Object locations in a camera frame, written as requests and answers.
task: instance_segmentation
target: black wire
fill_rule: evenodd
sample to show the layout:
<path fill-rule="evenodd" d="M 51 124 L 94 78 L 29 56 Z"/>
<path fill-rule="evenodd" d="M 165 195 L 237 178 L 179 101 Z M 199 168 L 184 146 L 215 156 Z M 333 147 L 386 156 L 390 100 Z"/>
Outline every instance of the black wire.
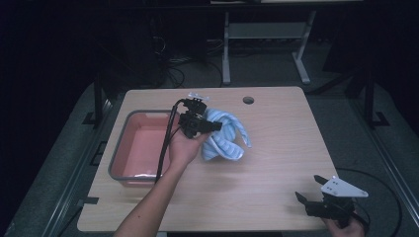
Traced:
<path fill-rule="evenodd" d="M 337 86 L 338 84 L 351 79 L 352 77 L 358 75 L 359 73 L 363 72 L 364 68 L 362 67 L 357 67 L 354 68 L 352 70 L 350 70 L 347 73 L 344 73 L 338 77 L 336 77 L 335 79 L 325 83 L 324 85 L 312 90 L 312 91 L 307 91 L 304 92 L 305 95 L 320 95 L 323 92 L 328 91 L 329 89 L 333 88 L 334 86 Z"/>
<path fill-rule="evenodd" d="M 178 128 L 176 128 L 176 130 L 174 130 L 174 131 L 172 132 L 172 134 L 170 135 L 169 142 L 172 140 L 173 136 L 176 134 L 176 132 L 178 132 L 178 130 L 179 130 L 180 128 L 181 128 L 181 126 L 178 126 Z"/>
<path fill-rule="evenodd" d="M 264 50 L 262 49 L 262 47 L 260 46 L 255 46 L 254 43 L 252 44 L 251 40 L 241 40 L 240 42 L 235 42 L 233 41 L 230 47 L 230 53 L 228 54 L 231 57 L 250 57 L 253 55 L 257 55 L 257 54 L 261 54 L 264 52 Z"/>
<path fill-rule="evenodd" d="M 363 206 L 361 206 L 359 203 L 357 203 L 356 201 L 354 201 L 354 204 L 357 205 L 363 211 L 363 213 L 367 216 L 367 223 L 371 225 L 371 217 L 366 211 L 366 209 Z"/>
<path fill-rule="evenodd" d="M 172 108 L 172 112 L 170 113 L 169 121 L 167 122 L 166 135 L 164 136 L 163 145 L 161 147 L 160 158 L 158 161 L 158 167 L 157 167 L 157 173 L 156 173 L 156 179 L 154 183 L 157 183 L 158 180 L 160 179 L 161 172 L 163 169 L 164 155 L 166 154 L 166 150 L 170 142 L 170 133 L 172 132 L 173 121 L 175 120 L 175 115 L 178 110 L 178 105 L 182 102 L 184 102 L 183 99 L 176 102 L 176 104 Z"/>
<path fill-rule="evenodd" d="M 214 67 L 214 68 L 216 69 L 216 71 L 218 72 L 218 74 L 219 74 L 219 78 L 220 78 L 220 83 L 219 83 L 218 87 L 222 87 L 222 72 L 221 72 L 221 70 L 219 69 L 219 67 L 218 67 L 218 66 L 216 66 L 216 65 L 215 65 L 214 63 L 212 63 L 212 62 L 209 62 L 209 61 L 202 61 L 202 60 L 199 60 L 199 59 L 191 58 L 191 59 L 186 60 L 186 61 L 183 61 L 183 62 L 176 62 L 176 63 L 172 63 L 170 67 L 171 67 L 171 68 L 174 68 L 174 67 L 176 67 L 176 66 L 181 66 L 181 65 L 184 65 L 184 64 L 194 63 L 194 62 L 198 62 L 198 63 L 202 63 L 202 64 L 208 64 L 208 65 L 211 65 L 212 67 Z"/>
<path fill-rule="evenodd" d="M 61 231 L 59 231 L 59 233 L 58 233 L 58 237 L 59 236 L 61 236 L 63 233 L 64 233 L 64 231 L 68 228 L 68 226 L 71 224 L 71 222 L 74 220 L 74 218 L 77 216 L 77 214 L 78 213 L 80 213 L 80 211 L 83 209 L 83 207 L 82 206 L 80 206 L 77 210 L 76 210 L 76 212 L 73 214 L 73 216 L 71 216 L 71 218 L 67 221 L 67 223 L 64 225 L 64 227 L 61 229 Z"/>
<path fill-rule="evenodd" d="M 388 184 L 386 184 L 384 181 L 382 181 L 381 179 L 379 179 L 378 177 L 376 177 L 376 176 L 374 176 L 374 175 L 372 175 L 372 174 L 369 174 L 369 173 L 367 173 L 367 172 L 364 172 L 364 171 L 359 171 L 359 170 L 354 170 L 354 169 L 348 169 L 348 168 L 338 168 L 338 167 L 336 167 L 336 170 L 342 170 L 342 171 L 350 171 L 350 172 L 355 172 L 355 173 L 360 173 L 360 174 L 363 174 L 363 175 L 365 175 L 365 176 L 368 176 L 368 177 L 370 177 L 370 178 L 373 178 L 373 179 L 375 179 L 376 181 L 378 181 L 378 182 L 380 182 L 383 186 L 385 186 L 389 191 L 390 191 L 390 193 L 391 193 L 391 195 L 393 196 L 393 198 L 394 198 L 394 200 L 396 201 L 396 203 L 397 203 L 397 208 L 398 208 L 398 219 L 397 219 L 397 225 L 394 227 L 394 230 L 393 230 L 393 232 L 391 233 L 391 235 L 390 235 L 390 237 L 394 237 L 394 236 L 396 236 L 396 234 L 397 234 L 397 232 L 398 232 L 398 230 L 400 229 L 400 226 L 401 226 L 401 220 L 402 220 L 402 217 L 403 217 L 403 213 L 402 213 L 402 209 L 401 209 L 401 203 L 400 203 L 400 200 L 398 200 L 398 198 L 397 198 L 397 194 L 395 193 L 395 191 L 388 185 Z"/>
<path fill-rule="evenodd" d="M 361 222 L 361 224 L 364 226 L 364 233 L 365 235 L 367 235 L 367 233 L 370 230 L 370 224 L 363 219 L 361 216 L 359 216 L 357 213 L 355 212 L 350 212 L 348 210 L 346 210 L 345 208 L 343 208 L 342 206 L 335 204 L 333 202 L 328 202 L 327 204 L 333 205 L 334 207 L 340 209 L 341 211 L 345 212 L 346 214 L 352 216 L 354 219 L 358 220 L 359 222 Z"/>
<path fill-rule="evenodd" d="M 176 79 L 175 75 L 173 75 L 170 70 L 174 70 L 177 71 L 181 74 L 182 79 L 180 82 L 178 82 L 178 80 Z M 183 71 L 181 71 L 178 68 L 174 68 L 174 67 L 169 67 L 168 68 L 168 74 L 169 74 L 169 79 L 172 81 L 173 83 L 173 88 L 179 88 L 179 87 L 183 87 L 183 83 L 185 82 L 185 73 Z"/>

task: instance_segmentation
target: cable on floor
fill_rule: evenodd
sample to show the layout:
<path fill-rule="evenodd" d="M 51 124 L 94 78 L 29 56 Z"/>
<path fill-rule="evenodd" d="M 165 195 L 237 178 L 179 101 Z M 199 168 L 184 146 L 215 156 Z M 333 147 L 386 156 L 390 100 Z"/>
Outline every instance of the cable on floor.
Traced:
<path fill-rule="evenodd" d="M 178 61 L 176 63 L 171 63 L 169 67 L 170 68 L 175 68 L 175 67 L 178 67 L 178 66 L 181 66 L 181 65 L 185 65 L 185 64 L 189 64 L 189 63 L 201 63 L 203 65 L 210 65 L 210 66 L 212 66 L 218 72 L 218 74 L 219 74 L 220 81 L 219 81 L 218 87 L 222 87 L 222 72 L 219 69 L 219 67 L 217 65 L 215 65 L 215 63 L 213 63 L 213 62 L 204 61 L 204 60 L 198 60 L 198 59 L 189 57 L 187 59 L 183 59 L 183 60 Z"/>
<path fill-rule="evenodd" d="M 402 218 L 403 218 L 403 212 L 402 212 L 400 200 L 398 199 L 397 194 L 395 193 L 395 191 L 388 184 L 386 184 L 383 180 L 381 180 L 380 178 L 378 178 L 378 177 L 376 177 L 376 176 L 374 176 L 374 175 L 372 175 L 370 173 L 367 173 L 367 172 L 364 172 L 364 171 L 360 171 L 360 170 L 354 170 L 354 169 L 348 169 L 348 168 L 340 168 L 340 167 L 336 167 L 336 170 L 338 170 L 338 171 L 339 170 L 341 170 L 341 171 L 349 171 L 349 172 L 359 173 L 359 174 L 368 176 L 368 177 L 370 177 L 370 178 L 378 181 L 379 183 L 381 183 L 391 193 L 392 197 L 394 198 L 394 200 L 397 203 L 398 217 L 397 217 L 397 224 L 396 224 L 396 226 L 394 227 L 394 230 L 391 232 L 391 234 L 389 236 L 390 237 L 396 236 L 397 233 L 398 233 L 398 231 L 399 231 L 399 229 L 400 229 L 400 226 L 401 226 L 401 221 L 402 221 Z"/>

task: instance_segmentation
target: table leg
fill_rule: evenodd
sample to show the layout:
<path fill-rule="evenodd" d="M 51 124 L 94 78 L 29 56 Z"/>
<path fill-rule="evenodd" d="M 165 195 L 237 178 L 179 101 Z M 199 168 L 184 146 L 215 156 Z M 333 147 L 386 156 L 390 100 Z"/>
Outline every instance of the table leg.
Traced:
<path fill-rule="evenodd" d="M 222 83 L 224 85 L 229 85 L 231 83 L 230 62 L 228 60 L 228 24 L 228 12 L 226 12 L 224 22 L 224 55 L 222 56 Z"/>
<path fill-rule="evenodd" d="M 301 46 L 299 47 L 298 51 L 293 52 L 293 61 L 295 62 L 296 69 L 298 70 L 299 77 L 301 78 L 303 84 L 310 83 L 310 78 L 308 77 L 307 71 L 305 70 L 304 64 L 302 63 L 302 55 L 304 54 L 305 46 L 307 45 L 308 37 L 310 36 L 315 14 L 315 11 L 310 13 L 304 28 L 304 32 L 302 33 Z"/>

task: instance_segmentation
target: white metal frame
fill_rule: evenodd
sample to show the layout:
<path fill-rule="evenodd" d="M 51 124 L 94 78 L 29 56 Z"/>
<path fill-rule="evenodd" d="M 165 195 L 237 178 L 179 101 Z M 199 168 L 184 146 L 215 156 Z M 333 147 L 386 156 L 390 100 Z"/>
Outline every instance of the white metal frame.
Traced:
<path fill-rule="evenodd" d="M 228 59 L 229 39 L 301 39 L 301 45 L 293 52 L 293 61 L 303 84 L 310 79 L 302 63 L 302 55 L 310 36 L 315 18 L 315 11 L 309 14 L 308 20 L 302 23 L 230 23 L 228 12 L 224 21 L 224 54 L 222 56 L 222 83 L 229 85 L 230 63 Z"/>

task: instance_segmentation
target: hole in table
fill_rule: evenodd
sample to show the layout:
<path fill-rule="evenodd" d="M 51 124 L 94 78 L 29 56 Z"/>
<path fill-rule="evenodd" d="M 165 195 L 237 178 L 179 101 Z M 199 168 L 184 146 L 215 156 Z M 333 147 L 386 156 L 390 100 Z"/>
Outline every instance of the hole in table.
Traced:
<path fill-rule="evenodd" d="M 243 97 L 243 102 L 246 105 L 252 105 L 255 103 L 255 99 L 253 99 L 253 97 Z"/>

